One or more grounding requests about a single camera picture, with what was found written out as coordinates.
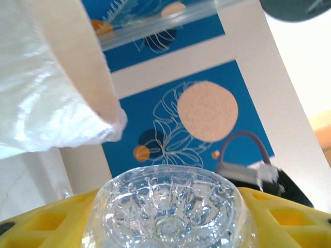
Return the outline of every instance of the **orange circle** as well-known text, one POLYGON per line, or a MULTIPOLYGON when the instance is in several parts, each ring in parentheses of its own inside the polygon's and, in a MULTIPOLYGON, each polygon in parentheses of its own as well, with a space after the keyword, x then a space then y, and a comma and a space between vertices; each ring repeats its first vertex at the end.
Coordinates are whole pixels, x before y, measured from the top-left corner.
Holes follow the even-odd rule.
POLYGON ((149 158, 150 152, 145 146, 137 146, 133 150, 133 155, 139 162, 145 162, 149 158))
POLYGON ((113 31, 112 25, 110 25, 108 22, 92 19, 91 23, 97 35, 103 35, 113 31))
POLYGON ((212 153, 212 157, 213 157, 213 159, 218 159, 218 157, 219 157, 219 151, 213 151, 213 153, 212 153))

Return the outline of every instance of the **leaf illustration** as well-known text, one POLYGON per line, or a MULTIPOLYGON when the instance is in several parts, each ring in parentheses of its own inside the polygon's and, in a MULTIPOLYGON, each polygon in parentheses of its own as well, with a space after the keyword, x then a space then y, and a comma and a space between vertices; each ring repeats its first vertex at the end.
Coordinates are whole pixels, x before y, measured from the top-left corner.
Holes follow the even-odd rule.
POLYGON ((114 0, 107 11, 107 17, 102 19, 104 22, 110 23, 114 28, 122 27, 136 16, 132 14, 132 10, 138 4, 138 0, 114 0))

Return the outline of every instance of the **blue picture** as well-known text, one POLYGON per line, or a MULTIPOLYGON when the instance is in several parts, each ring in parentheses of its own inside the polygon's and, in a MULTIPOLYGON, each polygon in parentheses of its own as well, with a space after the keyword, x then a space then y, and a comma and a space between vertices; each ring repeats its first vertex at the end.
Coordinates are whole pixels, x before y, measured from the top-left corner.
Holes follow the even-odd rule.
MULTIPOLYGON (((118 28, 134 25, 135 22, 163 10, 185 9, 198 0, 83 0, 86 11, 97 35, 112 32, 118 28)), ((140 40, 105 51, 108 66, 112 72, 171 53, 190 45, 224 35, 224 29, 217 14, 176 28, 161 30, 140 40)))
POLYGON ((218 15, 213 15, 108 50, 104 54, 110 71, 115 72, 220 35, 224 35, 224 29, 218 15))
MULTIPOLYGON (((215 171, 224 139, 236 131, 254 133, 274 155, 235 60, 120 102, 128 116, 123 138, 103 144, 113 177, 153 164, 215 171)), ((247 166, 261 161, 261 155, 252 140, 238 137, 224 161, 247 166)))

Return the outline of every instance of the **white plastic bag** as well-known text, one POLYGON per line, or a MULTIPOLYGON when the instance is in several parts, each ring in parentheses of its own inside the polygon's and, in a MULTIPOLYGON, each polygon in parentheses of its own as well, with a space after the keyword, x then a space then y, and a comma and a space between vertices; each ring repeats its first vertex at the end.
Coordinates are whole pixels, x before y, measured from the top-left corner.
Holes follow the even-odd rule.
POLYGON ((3 0, 0 11, 0 145, 119 140, 126 115, 79 0, 3 0))

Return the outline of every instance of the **peach circle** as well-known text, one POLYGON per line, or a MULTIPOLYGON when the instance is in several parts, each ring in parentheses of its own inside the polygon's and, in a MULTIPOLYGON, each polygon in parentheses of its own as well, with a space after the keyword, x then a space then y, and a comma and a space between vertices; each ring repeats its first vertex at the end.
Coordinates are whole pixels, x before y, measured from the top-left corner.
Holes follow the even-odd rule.
POLYGON ((161 11, 162 17, 170 16, 182 10, 186 9, 186 6, 181 2, 174 2, 165 6, 161 11))
POLYGON ((224 87, 209 81, 195 83, 185 90, 177 109, 186 130, 204 142, 225 138, 238 118, 234 96, 224 87))

